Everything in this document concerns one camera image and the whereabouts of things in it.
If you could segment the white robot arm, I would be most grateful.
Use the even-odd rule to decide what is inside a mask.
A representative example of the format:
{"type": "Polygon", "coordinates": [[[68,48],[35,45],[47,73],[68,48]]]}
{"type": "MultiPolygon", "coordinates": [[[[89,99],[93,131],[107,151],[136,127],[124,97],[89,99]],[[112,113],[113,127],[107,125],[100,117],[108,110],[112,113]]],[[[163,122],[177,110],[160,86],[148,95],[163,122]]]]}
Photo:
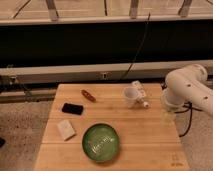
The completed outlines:
{"type": "Polygon", "coordinates": [[[213,90],[206,86],[207,77],[207,70],[199,64],[187,65],[166,75],[166,88],[160,98],[165,124],[174,121],[175,113],[186,101],[213,119],[213,90]]]}

